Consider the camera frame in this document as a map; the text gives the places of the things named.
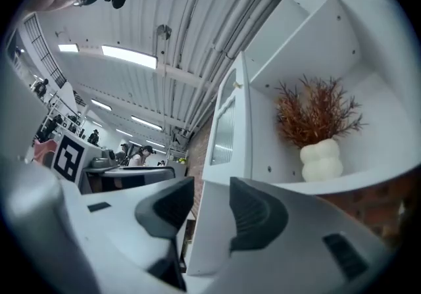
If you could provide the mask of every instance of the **shelf compartment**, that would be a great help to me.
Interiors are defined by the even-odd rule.
[[[415,35],[394,0],[326,0],[252,79],[252,178],[321,194],[374,185],[414,168],[421,162],[420,65]],[[301,182],[299,150],[276,132],[274,88],[280,80],[293,87],[303,74],[342,78],[368,123],[339,139],[344,172],[327,182]]]
[[[295,0],[282,0],[245,50],[248,77],[252,78],[310,12]]]
[[[339,0],[327,0],[251,79],[251,86],[275,99],[280,80],[293,87],[303,74],[341,77],[359,58],[345,10]]]

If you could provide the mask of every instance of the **white vase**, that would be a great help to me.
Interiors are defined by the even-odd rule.
[[[334,139],[306,145],[300,151],[300,159],[304,163],[303,178],[306,182],[330,180],[343,172],[339,145]]]

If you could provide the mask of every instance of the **fluorescent light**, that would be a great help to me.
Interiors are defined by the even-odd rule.
[[[100,102],[98,102],[94,99],[91,99],[91,101],[94,105],[97,105],[98,107],[101,107],[101,108],[104,108],[104,109],[107,109],[107,110],[112,110],[111,107],[108,106],[108,105],[104,105],[103,103],[100,103]]]
[[[109,57],[134,62],[136,64],[152,68],[153,70],[157,69],[157,58],[150,55],[144,55],[143,53],[129,51],[118,47],[102,46],[102,48],[104,55],[108,55]]]
[[[162,144],[158,144],[158,143],[155,143],[155,142],[152,142],[152,141],[149,141],[149,140],[146,140],[146,142],[149,142],[149,143],[155,144],[155,145],[157,145],[158,147],[165,148],[165,145],[162,145]]]
[[[122,134],[124,134],[124,135],[130,136],[130,137],[133,137],[133,135],[127,134],[127,133],[123,132],[122,130],[116,129],[116,131],[118,131],[119,133],[122,133]]]
[[[215,148],[219,148],[219,149],[224,149],[224,150],[229,150],[229,151],[232,151],[232,149],[231,149],[231,148],[223,147],[223,146],[221,146],[221,145],[219,145],[219,144],[216,144],[216,145],[215,145]]]
[[[141,120],[140,118],[137,118],[136,116],[133,116],[133,115],[132,115],[132,120],[135,120],[136,122],[145,124],[146,126],[152,127],[154,129],[162,130],[162,127],[157,126],[156,124],[152,124],[152,123],[149,123],[147,121]]]
[[[130,143],[133,143],[133,144],[136,144],[136,145],[139,145],[139,147],[141,147],[142,146],[142,144],[138,144],[138,143],[136,143],[136,142],[133,142],[133,141],[129,141]]]
[[[79,52],[79,47],[76,44],[59,45],[62,52]]]

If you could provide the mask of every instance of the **brick wall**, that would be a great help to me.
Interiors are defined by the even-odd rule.
[[[403,218],[408,218],[415,209],[420,177],[421,168],[418,168],[372,187],[320,197],[368,226],[390,245],[396,245],[400,242],[403,223],[399,219],[399,207],[403,204],[406,209]]]
[[[208,149],[209,135],[211,134],[213,115],[207,120],[206,124],[200,132],[193,138],[188,146],[189,158],[187,162],[188,176],[195,178],[195,199],[193,208],[191,209],[194,216],[197,218],[199,211],[200,198],[202,196],[203,188],[203,165],[205,163],[206,151]]]

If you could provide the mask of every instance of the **orange dried grass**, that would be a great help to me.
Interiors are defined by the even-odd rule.
[[[360,131],[361,107],[351,96],[345,99],[346,91],[340,86],[340,79],[300,79],[303,93],[292,91],[280,83],[278,97],[278,132],[298,148],[316,144],[324,139],[346,136],[351,130]]]

